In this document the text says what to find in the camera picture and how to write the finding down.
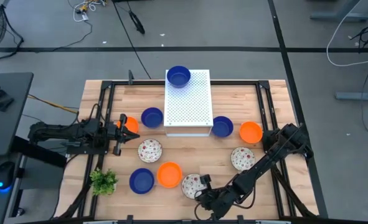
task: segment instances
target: computer mouse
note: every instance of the computer mouse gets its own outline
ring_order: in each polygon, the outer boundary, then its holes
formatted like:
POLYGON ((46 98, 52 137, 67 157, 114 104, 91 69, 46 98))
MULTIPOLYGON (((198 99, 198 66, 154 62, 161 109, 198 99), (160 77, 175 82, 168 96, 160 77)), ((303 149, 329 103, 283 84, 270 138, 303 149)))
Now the computer mouse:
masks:
POLYGON ((11 161, 4 162, 0 165, 0 190, 7 189, 11 186, 14 178, 15 163, 11 161))

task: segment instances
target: wooden table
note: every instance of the wooden table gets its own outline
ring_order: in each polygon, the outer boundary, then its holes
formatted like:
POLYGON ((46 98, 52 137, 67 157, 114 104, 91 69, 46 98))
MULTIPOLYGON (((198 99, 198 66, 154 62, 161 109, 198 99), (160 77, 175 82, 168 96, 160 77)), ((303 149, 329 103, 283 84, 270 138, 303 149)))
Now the wooden table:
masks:
MULTIPOLYGON (((86 82, 80 105, 80 118, 88 118, 92 106, 97 103, 101 82, 101 80, 88 80, 86 82)), ((279 127, 282 128, 287 123, 295 123, 285 81, 269 80, 269 82, 279 127)), ((174 161, 181 166, 183 177, 193 173, 210 174, 212 187, 221 187, 237 173, 230 162, 230 153, 233 149, 240 146, 248 147, 255 153, 256 160, 264 155, 261 143, 247 144, 240 139, 238 133, 240 124, 244 121, 255 121, 261 125, 255 87, 212 85, 211 92, 213 116, 227 116, 234 123, 234 131, 227 138, 221 139, 213 135, 192 138, 166 137, 162 126, 157 129, 148 129, 140 122, 141 113, 148 107, 157 107, 163 111, 164 86, 118 86, 115 89, 111 120, 117 120, 121 113, 135 117, 139 121, 141 137, 123 145, 120 157, 111 153, 105 156, 103 170, 115 171, 119 180, 116 192, 110 196, 99 196, 96 219, 125 220, 127 215, 134 215, 136 220, 195 219, 196 202, 183 195, 181 185, 173 189, 166 189, 155 181, 152 191, 145 195, 137 195, 129 187, 131 173, 144 167, 156 174, 158 167, 163 162, 174 161), (163 146, 161 158, 151 164, 142 162, 138 157, 139 144, 149 138, 157 139, 163 146)), ((105 95, 104 105, 107 103, 107 96, 108 94, 105 95)), ((264 91, 263 100, 264 105, 268 105, 264 91)), ((268 110, 266 112, 269 127, 272 127, 268 110)), ((80 191, 86 163, 87 156, 79 155, 66 168, 60 188, 56 216, 66 211, 80 191)), ((318 209, 304 157, 290 155, 286 158, 286 165, 293 190, 310 211, 317 214, 318 209)), ((89 211, 90 193, 87 197, 85 215, 89 211)), ((283 189, 281 189, 281 195, 285 215, 289 215, 283 189)), ((253 195, 249 196, 243 205, 249 205, 252 197, 253 195)), ((198 209, 200 218, 206 219, 210 216, 209 214, 210 212, 202 208, 198 209)), ((245 219, 278 218, 270 172, 257 180, 256 201, 253 208, 243 210, 232 207, 224 219, 236 219, 237 215, 243 215, 245 219)))

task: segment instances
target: white box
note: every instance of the white box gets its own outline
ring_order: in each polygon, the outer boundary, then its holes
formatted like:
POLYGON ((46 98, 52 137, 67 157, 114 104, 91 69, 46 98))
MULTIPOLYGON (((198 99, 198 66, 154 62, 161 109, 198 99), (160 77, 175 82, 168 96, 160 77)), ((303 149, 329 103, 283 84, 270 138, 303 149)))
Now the white box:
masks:
POLYGON ((209 136, 213 109, 209 70, 190 70, 191 79, 183 88, 167 80, 164 94, 164 128, 167 136, 209 136))

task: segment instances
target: green plant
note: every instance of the green plant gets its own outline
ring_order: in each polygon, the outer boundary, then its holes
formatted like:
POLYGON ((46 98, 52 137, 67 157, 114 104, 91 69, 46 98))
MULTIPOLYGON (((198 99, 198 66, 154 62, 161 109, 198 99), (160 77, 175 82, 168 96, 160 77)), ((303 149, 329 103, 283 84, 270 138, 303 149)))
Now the green plant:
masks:
POLYGON ((116 173, 108 169, 104 174, 102 170, 96 168, 90 174, 93 195, 111 195, 115 191, 114 184, 117 183, 116 173))

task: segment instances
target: concrete floor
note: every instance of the concrete floor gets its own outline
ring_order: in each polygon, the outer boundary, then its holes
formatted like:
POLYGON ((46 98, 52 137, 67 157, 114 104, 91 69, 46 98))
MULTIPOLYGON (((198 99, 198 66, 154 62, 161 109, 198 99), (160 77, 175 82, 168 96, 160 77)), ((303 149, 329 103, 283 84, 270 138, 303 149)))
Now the concrete floor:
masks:
MULTIPOLYGON (((71 0, 72 4, 81 2, 71 0)), ((325 47, 337 22, 309 20, 312 11, 335 10, 344 1, 275 0, 287 47, 325 47)), ((143 22, 146 35, 135 31, 127 13, 120 10, 135 46, 248 46, 278 47, 267 1, 264 0, 157 0, 133 1, 133 11, 143 22)), ((354 12, 368 12, 362 1, 354 12)), ((65 0, 11 0, 7 14, 25 42, 23 47, 58 47, 80 39, 88 25, 72 20, 65 0)), ((112 5, 89 12, 93 33, 74 47, 129 47, 130 43, 112 5)), ((366 24, 344 24, 331 47, 354 47, 348 36, 366 24)), ((6 34, 0 47, 14 46, 6 34)), ((286 79, 280 53, 275 52, 140 52, 153 78, 164 78, 165 69, 185 65, 210 69, 212 78, 286 79)), ((335 91, 360 91, 368 64, 335 67, 323 53, 290 53, 298 94, 313 145, 317 170, 330 218, 368 221, 368 134, 361 122, 360 104, 337 101, 335 91)), ((332 54, 337 63, 358 62, 368 54, 332 54)), ((61 105, 80 104, 85 80, 146 78, 133 52, 18 53, 0 61, 1 72, 33 72, 31 93, 61 105)), ((365 102, 368 125, 368 102, 365 102)), ((46 123, 70 123, 73 114, 28 100, 24 113, 46 123)), ((22 117, 17 134, 26 137, 36 121, 22 117)), ((55 171, 60 177, 61 171, 55 171)), ((58 192, 27 190, 21 206, 23 217, 7 223, 33 222, 49 218, 58 192)))

